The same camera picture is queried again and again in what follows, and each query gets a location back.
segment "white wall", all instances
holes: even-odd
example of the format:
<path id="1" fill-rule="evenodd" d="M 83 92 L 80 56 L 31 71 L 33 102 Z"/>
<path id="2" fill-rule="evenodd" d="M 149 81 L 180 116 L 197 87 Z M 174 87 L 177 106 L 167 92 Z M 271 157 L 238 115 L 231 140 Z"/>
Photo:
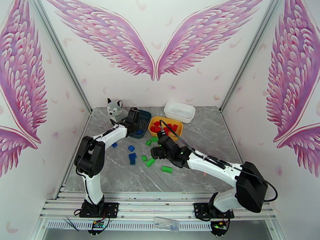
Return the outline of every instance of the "white wall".
<path id="1" fill-rule="evenodd" d="M 0 30 L 3 29 L 14 0 L 0 0 Z M 41 143 L 22 150 L 18 165 L 0 177 L 0 239 L 28 239 L 46 199 L 59 189 L 88 117 L 82 100 L 64 70 L 34 9 L 30 15 L 39 30 L 42 67 L 45 70 L 46 122 L 37 128 Z M 0 79 L 6 80 L 3 73 Z M 21 132 L 0 95 L 0 125 Z M 6 152 L 0 150 L 0 156 Z"/>
<path id="2" fill-rule="evenodd" d="M 169 100 L 195 106 L 220 106 L 270 3 L 270 0 L 260 2 L 259 10 L 250 22 L 188 71 L 178 76 L 165 73 L 159 81 L 151 81 L 148 74 L 133 76 L 113 67 L 110 60 L 95 52 L 62 23 L 52 4 L 41 1 L 92 107 L 106 106 L 106 97 L 122 99 L 125 106 L 163 106 Z M 228 0 L 80 1 L 126 18 L 156 62 L 175 29 L 187 16 Z"/>
<path id="3" fill-rule="evenodd" d="M 320 0 L 302 1 L 305 2 L 309 18 L 319 27 Z M 277 148 L 279 142 L 273 142 L 278 133 L 277 126 L 267 120 L 266 97 L 270 95 L 267 95 L 266 89 L 272 41 L 279 15 L 283 13 L 284 1 L 272 19 L 259 45 L 259 50 L 254 54 L 238 85 L 238 88 L 241 87 L 240 91 L 232 96 L 224 116 L 238 143 L 243 159 L 256 164 L 262 175 L 278 189 L 279 198 L 272 203 L 272 206 L 286 238 L 288 240 L 319 239 L 320 178 L 305 169 L 303 164 L 299 166 L 293 149 L 288 146 Z M 312 59 L 313 63 L 318 62 L 317 56 Z M 318 84 L 295 129 L 320 122 L 319 98 L 320 85 Z M 315 132 L 310 136 L 319 136 L 319 133 Z M 316 155 L 314 164 L 317 164 L 320 158 L 319 144 L 314 145 L 315 150 L 312 150 L 311 146 L 306 146 L 306 151 L 309 153 L 314 151 Z M 269 189 L 267 198 L 273 196 L 272 189 Z"/>

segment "black cable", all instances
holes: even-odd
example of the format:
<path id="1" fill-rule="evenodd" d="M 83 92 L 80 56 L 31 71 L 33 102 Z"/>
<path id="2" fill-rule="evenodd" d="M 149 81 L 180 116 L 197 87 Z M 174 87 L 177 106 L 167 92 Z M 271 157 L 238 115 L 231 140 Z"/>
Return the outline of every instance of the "black cable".
<path id="1" fill-rule="evenodd" d="M 256 175 L 254 175 L 254 174 L 252 174 L 252 173 L 245 172 L 245 171 L 243 171 L 243 170 L 241 170 L 241 169 L 239 169 L 239 168 L 236 168 L 236 167 L 233 167 L 233 168 L 236 169 L 236 170 L 238 170 L 238 171 L 240 171 L 240 172 L 243 172 L 243 173 L 246 173 L 246 174 L 248 174 L 248 175 L 254 176 L 254 177 L 256 177 L 257 179 L 260 179 L 261 181 L 265 182 L 266 184 L 269 184 L 269 185 L 273 188 L 274 192 L 276 193 L 275 197 L 274 197 L 273 199 L 271 199 L 271 200 L 264 200 L 264 202 L 272 202 L 272 201 L 275 201 L 275 200 L 278 198 L 278 191 L 277 191 L 276 188 L 275 188 L 271 183 L 269 183 L 267 180 L 265 180 L 265 179 L 263 179 L 263 178 L 261 178 L 261 177 L 259 177 L 259 176 L 256 176 Z"/>

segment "stuffed toy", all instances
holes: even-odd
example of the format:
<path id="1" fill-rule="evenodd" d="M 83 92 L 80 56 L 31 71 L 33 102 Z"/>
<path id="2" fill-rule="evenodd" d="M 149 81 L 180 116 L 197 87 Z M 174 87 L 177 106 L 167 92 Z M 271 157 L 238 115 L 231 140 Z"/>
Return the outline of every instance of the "stuffed toy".
<path id="1" fill-rule="evenodd" d="M 128 116 L 128 111 L 123 109 L 122 101 L 113 102 L 110 98 L 107 98 L 107 102 L 107 111 L 112 120 L 119 122 Z"/>

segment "pink feather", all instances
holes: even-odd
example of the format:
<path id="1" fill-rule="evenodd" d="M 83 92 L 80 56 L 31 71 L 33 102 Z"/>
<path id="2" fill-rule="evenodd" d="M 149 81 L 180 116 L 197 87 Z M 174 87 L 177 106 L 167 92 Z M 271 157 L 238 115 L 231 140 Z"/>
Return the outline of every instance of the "pink feather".
<path id="1" fill-rule="evenodd" d="M 14 165 L 18 165 L 18 156 L 21 150 L 31 147 L 37 149 L 37 146 L 21 132 L 0 126 L 0 177 L 4 168 L 4 173 L 11 170 Z"/>
<path id="2" fill-rule="evenodd" d="M 304 166 L 316 177 L 320 175 L 320 123 L 293 131 L 277 146 L 289 146 L 298 155 L 299 166 Z"/>
<path id="3" fill-rule="evenodd" d="M 277 142 L 298 125 L 319 81 L 320 40 L 301 0 L 285 0 L 272 46 L 266 108 Z"/>
<path id="4" fill-rule="evenodd" d="M 230 0 L 188 16 L 176 29 L 157 61 L 157 80 L 178 75 L 210 55 L 252 19 L 262 0 Z"/>
<path id="5" fill-rule="evenodd" d="M 58 10 L 63 23 L 117 67 L 133 74 L 150 75 L 154 80 L 154 61 L 139 34 L 121 15 L 93 7 L 79 0 L 47 0 Z"/>
<path id="6" fill-rule="evenodd" d="M 29 4 L 15 0 L 0 36 L 0 90 L 18 127 L 38 143 L 37 127 L 47 113 L 40 51 Z"/>

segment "white plastic container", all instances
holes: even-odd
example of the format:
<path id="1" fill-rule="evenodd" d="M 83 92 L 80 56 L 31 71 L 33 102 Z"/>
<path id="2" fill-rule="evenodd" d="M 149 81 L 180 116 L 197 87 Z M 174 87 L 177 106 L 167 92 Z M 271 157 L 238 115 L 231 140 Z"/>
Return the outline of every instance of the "white plastic container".
<path id="1" fill-rule="evenodd" d="M 196 113 L 194 106 L 180 103 L 167 102 L 164 107 L 164 115 L 167 118 L 172 118 L 183 123 L 190 123 Z"/>

